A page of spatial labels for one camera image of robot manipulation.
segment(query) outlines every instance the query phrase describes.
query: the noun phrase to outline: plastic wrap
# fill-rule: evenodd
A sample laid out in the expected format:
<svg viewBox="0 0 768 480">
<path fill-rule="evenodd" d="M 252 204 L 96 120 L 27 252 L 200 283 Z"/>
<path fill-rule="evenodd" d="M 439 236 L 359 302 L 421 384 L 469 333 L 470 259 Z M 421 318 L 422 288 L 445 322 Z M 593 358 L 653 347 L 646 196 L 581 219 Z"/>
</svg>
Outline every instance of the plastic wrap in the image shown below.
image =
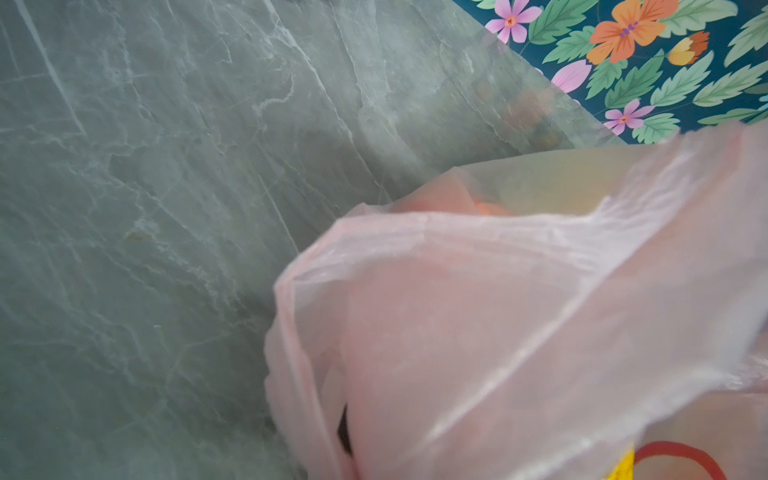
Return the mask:
<svg viewBox="0 0 768 480">
<path fill-rule="evenodd" d="M 266 388 L 294 455 L 319 480 L 604 477 L 766 318 L 766 151 L 765 122 L 725 125 L 356 207 L 275 287 Z"/>
</svg>

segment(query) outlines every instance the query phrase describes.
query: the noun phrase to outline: printed flower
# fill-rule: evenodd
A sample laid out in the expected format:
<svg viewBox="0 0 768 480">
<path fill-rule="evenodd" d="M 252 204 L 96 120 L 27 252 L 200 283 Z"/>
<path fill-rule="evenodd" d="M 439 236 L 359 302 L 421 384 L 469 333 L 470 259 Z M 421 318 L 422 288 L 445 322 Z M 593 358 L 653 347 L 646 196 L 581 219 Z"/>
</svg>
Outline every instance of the printed flower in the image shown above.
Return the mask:
<svg viewBox="0 0 768 480">
<path fill-rule="evenodd" d="M 493 33 L 499 32 L 498 38 L 504 43 L 509 43 L 509 35 L 515 43 L 522 43 L 528 37 L 528 30 L 521 24 L 531 23 L 539 15 L 539 7 L 530 7 L 525 10 L 528 0 L 515 0 L 515 4 L 510 6 L 509 0 L 496 0 L 496 15 L 501 18 L 491 20 L 485 27 Z"/>
<path fill-rule="evenodd" d="M 558 70 L 558 73 L 552 77 L 552 83 L 565 93 L 571 93 L 587 80 L 590 71 L 592 71 L 592 65 L 586 60 L 575 61 Z"/>
<path fill-rule="evenodd" d="M 679 0 L 624 0 L 612 11 L 615 22 L 601 22 L 589 39 L 599 44 L 587 54 L 587 60 L 598 65 L 608 55 L 611 63 L 626 60 L 634 54 L 634 44 L 650 45 L 664 33 L 666 26 L 658 22 L 677 10 Z"/>
<path fill-rule="evenodd" d="M 672 65 L 690 65 L 699 59 L 710 45 L 710 34 L 697 31 L 690 37 L 683 38 L 672 50 L 667 59 Z"/>
<path fill-rule="evenodd" d="M 621 110 L 609 110 L 605 112 L 605 117 L 609 121 L 605 122 L 603 125 L 613 129 L 616 135 L 624 133 L 626 127 L 629 127 L 632 130 L 642 127 L 645 122 L 641 117 L 651 113 L 655 107 L 653 105 L 648 105 L 647 107 L 642 108 L 637 107 L 640 107 L 639 98 L 635 98 L 633 101 L 629 102 L 627 106 L 624 107 L 624 113 L 622 113 Z"/>
</svg>

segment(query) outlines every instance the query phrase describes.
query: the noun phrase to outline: green leaf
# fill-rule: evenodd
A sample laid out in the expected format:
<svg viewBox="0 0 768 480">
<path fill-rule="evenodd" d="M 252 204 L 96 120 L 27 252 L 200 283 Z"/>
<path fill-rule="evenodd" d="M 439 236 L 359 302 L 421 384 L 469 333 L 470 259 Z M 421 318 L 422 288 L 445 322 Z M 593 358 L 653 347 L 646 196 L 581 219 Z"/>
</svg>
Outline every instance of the green leaf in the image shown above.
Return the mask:
<svg viewBox="0 0 768 480">
<path fill-rule="evenodd" d="M 760 81 L 760 75 L 768 71 L 768 61 L 761 64 L 747 65 L 739 70 L 725 74 L 720 80 L 708 84 L 694 97 L 694 104 L 700 107 L 714 107 L 723 100 L 741 95 L 741 92 Z"/>
<path fill-rule="evenodd" d="M 594 48 L 594 45 L 589 42 L 589 38 L 593 33 L 594 27 L 584 27 L 580 31 L 572 31 L 568 34 L 568 37 L 561 38 L 558 41 L 558 46 L 553 48 L 552 51 L 544 57 L 542 63 L 547 63 L 548 61 L 562 63 L 564 61 L 571 61 L 575 58 L 585 56 L 592 48 Z"/>
<path fill-rule="evenodd" d="M 616 80 L 621 77 L 621 72 L 629 65 L 626 60 L 619 61 L 618 63 L 610 63 L 609 61 L 601 62 L 592 71 L 592 75 L 589 77 L 589 92 L 587 98 L 592 98 L 603 90 L 606 90 L 614 84 Z"/>
<path fill-rule="evenodd" d="M 598 0 L 551 0 L 528 27 L 528 40 L 534 45 L 552 43 L 582 23 L 586 18 L 582 14 L 596 3 Z"/>
<path fill-rule="evenodd" d="M 734 108 L 729 110 L 726 114 L 712 115 L 711 117 L 702 118 L 699 123 L 702 125 L 719 125 L 728 120 L 743 120 L 745 118 L 752 117 L 759 110 L 755 108 Z"/>
<path fill-rule="evenodd" d="M 496 6 L 496 0 L 472 0 L 473 2 L 480 2 L 478 3 L 478 8 L 482 8 L 483 10 L 493 10 L 493 8 Z"/>
<path fill-rule="evenodd" d="M 765 120 L 766 118 L 768 118 L 768 110 L 764 110 L 763 113 L 757 115 L 755 118 L 748 121 L 746 124 L 747 125 L 756 124 L 757 122 L 761 120 Z"/>
<path fill-rule="evenodd" d="M 768 94 L 768 84 L 759 84 L 754 87 L 749 87 L 744 91 L 745 94 L 752 95 L 765 95 Z"/>
<path fill-rule="evenodd" d="M 672 78 L 664 81 L 650 96 L 650 104 L 657 107 L 674 105 L 685 100 L 685 96 L 701 86 L 710 74 L 707 70 L 714 58 L 714 52 L 709 52 L 690 67 L 682 67 Z"/>
<path fill-rule="evenodd" d="M 685 35 L 689 30 L 704 30 L 707 22 L 733 17 L 738 11 L 739 7 L 728 0 L 680 0 L 675 13 L 659 20 L 667 26 L 659 36 L 669 38 L 671 35 Z"/>
<path fill-rule="evenodd" d="M 642 67 L 639 69 L 634 67 L 629 70 L 627 76 L 617 81 L 616 86 L 605 94 L 605 106 L 608 108 L 622 108 L 635 98 L 640 98 L 648 93 L 654 87 L 654 82 L 663 73 L 659 70 L 663 61 L 664 50 L 659 50 Z"/>
<path fill-rule="evenodd" d="M 644 144 L 656 144 L 677 133 L 680 121 L 672 114 L 659 114 L 644 119 L 643 126 L 632 130 L 632 138 Z"/>
<path fill-rule="evenodd" d="M 731 49 L 725 56 L 726 67 L 749 50 L 757 51 L 768 43 L 768 5 L 763 7 L 763 13 L 742 25 L 741 30 L 728 44 Z"/>
</svg>

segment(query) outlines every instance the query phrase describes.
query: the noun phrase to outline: marble surface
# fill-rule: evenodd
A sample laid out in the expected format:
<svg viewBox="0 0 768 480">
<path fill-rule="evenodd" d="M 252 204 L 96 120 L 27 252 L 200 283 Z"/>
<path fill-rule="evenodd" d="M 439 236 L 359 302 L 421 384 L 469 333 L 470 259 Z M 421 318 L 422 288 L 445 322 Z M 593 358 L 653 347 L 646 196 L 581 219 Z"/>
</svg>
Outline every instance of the marble surface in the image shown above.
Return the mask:
<svg viewBox="0 0 768 480">
<path fill-rule="evenodd" d="M 0 2 L 0 478 L 301 478 L 287 262 L 451 166 L 615 141 L 450 0 Z"/>
</svg>

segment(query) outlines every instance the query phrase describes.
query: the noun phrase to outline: floral pattern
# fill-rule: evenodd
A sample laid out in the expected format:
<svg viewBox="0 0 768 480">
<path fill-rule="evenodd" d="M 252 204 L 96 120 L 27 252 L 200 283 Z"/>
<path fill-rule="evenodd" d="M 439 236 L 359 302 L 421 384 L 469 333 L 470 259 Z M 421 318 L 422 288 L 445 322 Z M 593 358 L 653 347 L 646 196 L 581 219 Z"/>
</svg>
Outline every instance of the floral pattern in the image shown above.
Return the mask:
<svg viewBox="0 0 768 480">
<path fill-rule="evenodd" d="M 768 0 L 454 1 L 626 142 L 768 118 Z"/>
<path fill-rule="evenodd" d="M 627 60 L 634 55 L 634 44 L 648 46 L 664 33 L 666 25 L 659 20 L 677 10 L 677 0 L 624 0 L 611 13 L 615 22 L 601 22 L 594 29 L 589 42 L 598 44 L 587 54 L 587 60 L 595 65 L 608 55 L 611 63 Z"/>
<path fill-rule="evenodd" d="M 494 10 L 501 18 L 491 20 L 485 27 L 493 33 L 498 32 L 498 39 L 504 43 L 509 42 L 510 34 L 512 41 L 524 42 L 528 37 L 528 30 L 522 24 L 531 23 L 541 15 L 539 7 L 525 8 L 527 4 L 528 0 L 515 0 L 513 5 L 509 5 L 509 0 L 496 0 Z"/>
<path fill-rule="evenodd" d="M 651 113 L 655 107 L 653 105 L 648 105 L 642 108 L 637 107 L 640 107 L 639 98 L 635 98 L 633 101 L 629 102 L 627 106 L 624 107 L 624 111 L 609 110 L 605 112 L 605 117 L 609 121 L 605 122 L 603 125 L 613 130 L 616 135 L 624 133 L 626 127 L 634 130 L 635 128 L 644 126 L 645 122 L 641 117 Z"/>
</svg>

